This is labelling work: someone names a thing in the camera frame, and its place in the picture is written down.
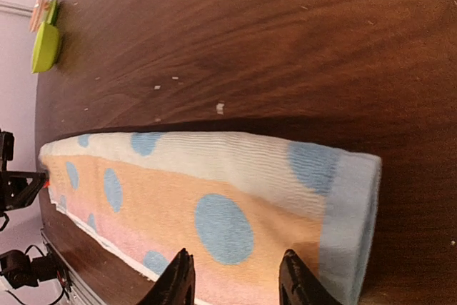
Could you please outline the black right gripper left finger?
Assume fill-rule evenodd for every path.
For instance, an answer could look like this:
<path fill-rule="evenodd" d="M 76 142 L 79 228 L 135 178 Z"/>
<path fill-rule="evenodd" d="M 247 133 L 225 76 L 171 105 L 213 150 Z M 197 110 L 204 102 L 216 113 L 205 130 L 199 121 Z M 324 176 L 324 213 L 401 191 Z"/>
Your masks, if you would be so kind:
<path fill-rule="evenodd" d="M 182 248 L 138 305 L 194 305 L 194 257 Z"/>

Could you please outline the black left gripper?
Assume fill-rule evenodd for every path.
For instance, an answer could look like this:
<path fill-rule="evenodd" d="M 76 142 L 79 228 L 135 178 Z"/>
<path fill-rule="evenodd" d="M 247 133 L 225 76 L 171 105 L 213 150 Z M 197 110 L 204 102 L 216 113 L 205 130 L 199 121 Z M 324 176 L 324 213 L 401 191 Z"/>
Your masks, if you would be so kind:
<path fill-rule="evenodd" d="M 26 208 L 33 204 L 38 193 L 49 180 L 46 173 L 6 171 L 14 157 L 14 135 L 0 132 L 1 212 Z"/>

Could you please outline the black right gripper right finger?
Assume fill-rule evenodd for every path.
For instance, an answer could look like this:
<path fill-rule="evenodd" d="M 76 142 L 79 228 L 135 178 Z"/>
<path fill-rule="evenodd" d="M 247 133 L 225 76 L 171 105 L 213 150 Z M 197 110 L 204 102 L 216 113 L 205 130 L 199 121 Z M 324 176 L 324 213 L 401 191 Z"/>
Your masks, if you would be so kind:
<path fill-rule="evenodd" d="M 278 281 L 280 305 L 341 305 L 292 249 L 283 255 Z"/>

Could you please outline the blue patchwork towel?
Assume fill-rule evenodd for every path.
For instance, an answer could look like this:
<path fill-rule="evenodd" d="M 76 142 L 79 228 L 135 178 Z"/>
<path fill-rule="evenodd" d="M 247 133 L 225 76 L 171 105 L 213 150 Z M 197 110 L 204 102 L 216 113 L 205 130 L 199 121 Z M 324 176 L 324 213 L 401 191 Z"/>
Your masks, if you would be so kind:
<path fill-rule="evenodd" d="M 342 304 L 358 302 L 381 159 L 242 132 L 85 134 L 41 147 L 50 200 L 157 280 L 194 256 L 199 304 L 277 304 L 293 249 Z"/>

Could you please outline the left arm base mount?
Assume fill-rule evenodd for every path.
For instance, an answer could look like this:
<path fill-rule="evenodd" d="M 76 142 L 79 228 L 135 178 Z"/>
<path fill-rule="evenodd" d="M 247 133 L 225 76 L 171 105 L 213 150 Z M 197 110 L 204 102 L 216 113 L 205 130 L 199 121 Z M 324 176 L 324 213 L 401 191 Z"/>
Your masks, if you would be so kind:
<path fill-rule="evenodd" d="M 57 251 L 45 244 L 46 252 L 38 249 L 37 257 L 30 257 L 29 252 L 17 249 L 1 254 L 1 286 L 5 290 L 19 289 L 24 286 L 39 287 L 40 283 L 57 280 L 65 288 L 71 290 L 69 269 Z"/>

